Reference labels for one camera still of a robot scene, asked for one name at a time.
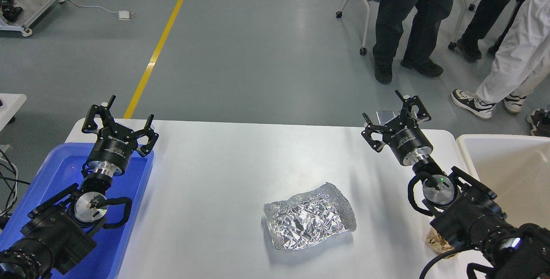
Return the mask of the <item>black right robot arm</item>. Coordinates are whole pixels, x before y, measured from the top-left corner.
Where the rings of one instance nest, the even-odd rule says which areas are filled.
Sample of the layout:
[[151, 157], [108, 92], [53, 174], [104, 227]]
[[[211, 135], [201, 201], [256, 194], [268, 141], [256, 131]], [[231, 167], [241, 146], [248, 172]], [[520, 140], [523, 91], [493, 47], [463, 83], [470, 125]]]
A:
[[402, 166], [412, 167], [414, 177], [407, 185], [410, 205], [432, 217], [431, 226], [452, 246], [427, 263], [420, 278], [450, 255], [478, 250], [490, 266], [467, 264], [470, 279], [477, 272], [488, 279], [547, 279], [549, 230], [537, 224], [510, 225], [492, 189], [456, 166], [446, 174], [431, 157], [434, 147], [419, 127], [420, 122], [431, 120], [421, 99], [399, 92], [397, 96], [403, 103], [400, 113], [381, 125], [363, 113], [361, 134], [376, 152], [388, 145]]

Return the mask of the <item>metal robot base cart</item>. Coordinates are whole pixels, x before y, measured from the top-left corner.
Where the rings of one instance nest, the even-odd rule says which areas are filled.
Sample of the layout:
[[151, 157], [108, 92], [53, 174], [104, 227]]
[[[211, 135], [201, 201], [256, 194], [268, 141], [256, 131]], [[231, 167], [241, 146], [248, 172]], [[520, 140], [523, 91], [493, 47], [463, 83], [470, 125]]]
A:
[[65, 0], [1, 0], [1, 31], [16, 31], [22, 36], [33, 34], [30, 26], [55, 2]]

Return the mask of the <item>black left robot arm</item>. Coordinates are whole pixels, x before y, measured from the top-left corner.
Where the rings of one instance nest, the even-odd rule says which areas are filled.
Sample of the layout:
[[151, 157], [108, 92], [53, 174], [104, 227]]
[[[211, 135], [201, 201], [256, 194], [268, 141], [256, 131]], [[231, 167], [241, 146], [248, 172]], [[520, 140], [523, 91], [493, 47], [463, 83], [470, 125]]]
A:
[[152, 127], [154, 115], [144, 127], [133, 130], [118, 122], [107, 105], [92, 105], [81, 131], [98, 138], [83, 163], [81, 184], [72, 184], [36, 206], [22, 229], [22, 238], [1, 252], [3, 279], [49, 279], [52, 270], [65, 274], [94, 248], [100, 229], [116, 229], [129, 221], [132, 199], [106, 197], [114, 177], [123, 175], [133, 153], [153, 152], [159, 134]]

